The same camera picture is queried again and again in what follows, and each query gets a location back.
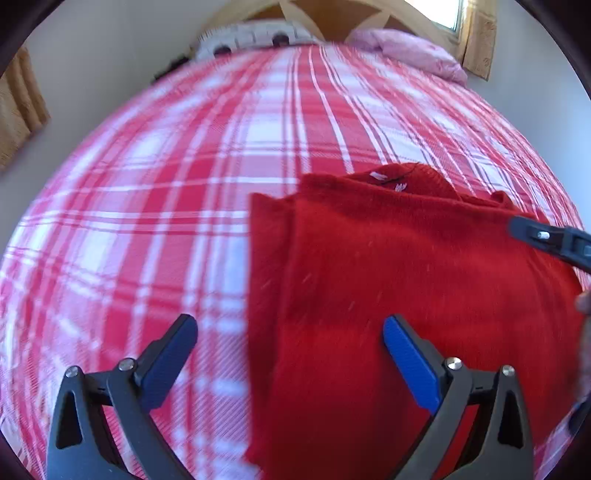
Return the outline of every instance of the red and white plaid blanket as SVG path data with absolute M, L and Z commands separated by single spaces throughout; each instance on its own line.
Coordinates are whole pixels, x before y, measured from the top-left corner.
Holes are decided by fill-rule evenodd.
M 65 369 L 111 369 L 181 312 L 199 343 L 153 412 L 202 478 L 250 479 L 245 355 L 248 196 L 292 193 L 304 173 L 421 162 L 460 193 L 508 193 L 522 210 L 581 227 L 525 138 L 477 94 L 339 46 L 194 64 L 105 121 L 19 223 L 0 271 L 0 427 L 44 476 Z M 115 429 L 122 455 L 129 447 Z M 543 478 L 564 425 L 536 449 Z

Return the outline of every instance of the window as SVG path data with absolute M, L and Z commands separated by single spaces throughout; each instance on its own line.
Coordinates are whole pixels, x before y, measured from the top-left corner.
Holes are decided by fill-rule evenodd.
M 406 0 L 425 17 L 434 22 L 457 30 L 460 23 L 462 0 Z

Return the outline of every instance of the curtain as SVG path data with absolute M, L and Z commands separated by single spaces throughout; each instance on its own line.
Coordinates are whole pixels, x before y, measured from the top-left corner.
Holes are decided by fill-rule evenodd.
M 29 136 L 49 120 L 25 47 L 0 77 L 0 170 Z
M 496 39 L 496 0 L 464 0 L 458 59 L 474 75 L 488 80 Z

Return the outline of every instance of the red sweater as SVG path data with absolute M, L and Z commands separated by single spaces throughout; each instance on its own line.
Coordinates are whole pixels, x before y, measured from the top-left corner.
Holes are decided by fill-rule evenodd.
M 518 212 L 504 193 L 460 196 L 420 164 L 373 172 L 308 175 L 294 196 L 252 197 L 247 457 L 267 480 L 392 472 L 428 418 L 382 341 L 394 313 L 470 368 L 513 365 L 534 444 L 571 407 L 573 270 L 510 237 Z

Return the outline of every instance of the bedroom wall corner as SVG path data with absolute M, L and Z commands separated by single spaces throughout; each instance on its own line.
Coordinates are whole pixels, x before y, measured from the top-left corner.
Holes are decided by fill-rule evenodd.
M 201 27 L 230 0 L 128 0 L 143 86 L 186 53 Z
M 27 40 L 51 121 L 0 174 L 0 251 L 78 143 L 140 90 L 125 1 L 66 0 Z
M 591 100 L 550 34 L 515 0 L 498 0 L 488 82 L 468 86 L 500 111 L 540 153 L 591 228 Z

